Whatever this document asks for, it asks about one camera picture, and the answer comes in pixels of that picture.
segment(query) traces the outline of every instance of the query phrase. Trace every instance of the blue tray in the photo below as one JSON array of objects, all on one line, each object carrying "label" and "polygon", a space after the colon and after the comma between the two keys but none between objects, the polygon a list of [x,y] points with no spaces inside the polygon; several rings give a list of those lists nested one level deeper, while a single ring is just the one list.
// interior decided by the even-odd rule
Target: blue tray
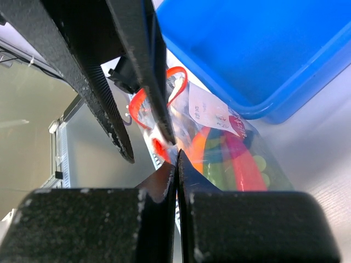
[{"label": "blue tray", "polygon": [[281,123],[351,63],[351,0],[164,0],[167,48],[246,119]]}]

